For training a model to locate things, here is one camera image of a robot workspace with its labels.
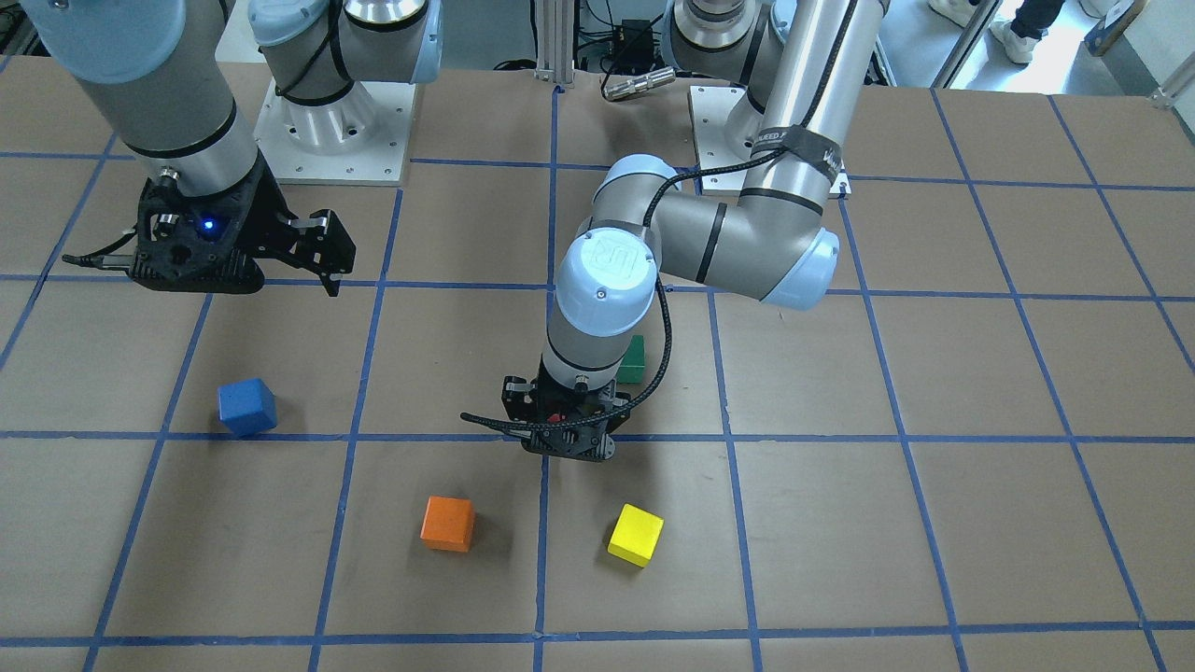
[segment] velcro strap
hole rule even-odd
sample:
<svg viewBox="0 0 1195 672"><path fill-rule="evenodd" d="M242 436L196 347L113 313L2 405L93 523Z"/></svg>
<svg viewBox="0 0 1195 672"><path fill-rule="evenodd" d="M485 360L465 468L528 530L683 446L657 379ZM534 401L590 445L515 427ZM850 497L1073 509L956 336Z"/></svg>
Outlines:
<svg viewBox="0 0 1195 672"><path fill-rule="evenodd" d="M765 128L759 132L752 153L785 149L809 164L833 183L842 170L842 148L825 135L801 126Z"/></svg>

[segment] metal connector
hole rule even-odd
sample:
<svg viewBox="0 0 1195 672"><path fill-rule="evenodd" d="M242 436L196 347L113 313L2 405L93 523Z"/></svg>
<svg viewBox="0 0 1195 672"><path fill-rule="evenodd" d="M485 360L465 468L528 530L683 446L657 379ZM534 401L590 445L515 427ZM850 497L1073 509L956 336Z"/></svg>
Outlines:
<svg viewBox="0 0 1195 672"><path fill-rule="evenodd" d="M630 98L636 93L643 93L644 91L650 91L672 81L676 81L676 68L668 66L666 68L651 71L646 74L632 77L626 81L611 84L602 90L602 94L607 100L621 100L624 98Z"/></svg>

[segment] yellow cube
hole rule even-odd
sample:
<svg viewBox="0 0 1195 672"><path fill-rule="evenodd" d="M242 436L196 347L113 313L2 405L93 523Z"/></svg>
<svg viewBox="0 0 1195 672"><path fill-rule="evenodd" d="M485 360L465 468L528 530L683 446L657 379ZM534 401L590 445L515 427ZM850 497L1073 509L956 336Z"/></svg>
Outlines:
<svg viewBox="0 0 1195 672"><path fill-rule="evenodd" d="M651 562L651 554L656 552L656 542L660 540L660 531L663 529L663 518L631 505L623 505L623 513L618 517L618 524L614 525L614 533L606 550L630 563L646 567Z"/></svg>

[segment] dark pants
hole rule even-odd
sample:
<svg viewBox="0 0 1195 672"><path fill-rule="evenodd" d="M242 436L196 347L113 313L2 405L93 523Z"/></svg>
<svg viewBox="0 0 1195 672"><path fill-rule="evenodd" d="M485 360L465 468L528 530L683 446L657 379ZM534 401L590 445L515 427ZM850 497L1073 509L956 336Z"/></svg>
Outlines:
<svg viewBox="0 0 1195 672"><path fill-rule="evenodd" d="M1046 29L1058 20L1062 2L1064 0L1025 0L1017 10L1017 18L1012 19L1012 32L1021 37L1041 39L1046 35ZM970 0L970 4L979 5L979 0Z"/></svg>

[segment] person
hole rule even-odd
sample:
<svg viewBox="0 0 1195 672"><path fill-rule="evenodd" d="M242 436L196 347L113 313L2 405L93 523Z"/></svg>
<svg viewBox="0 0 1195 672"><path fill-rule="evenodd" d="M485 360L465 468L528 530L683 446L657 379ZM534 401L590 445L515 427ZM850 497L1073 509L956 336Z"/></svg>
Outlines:
<svg viewBox="0 0 1195 672"><path fill-rule="evenodd" d="M966 28L980 0L929 0L930 8ZM1054 24L1062 11L1064 0L1025 0L1016 18L992 22L992 35L1004 44L1004 53L1017 65L1034 60L1034 48L1042 41L1046 29Z"/></svg>

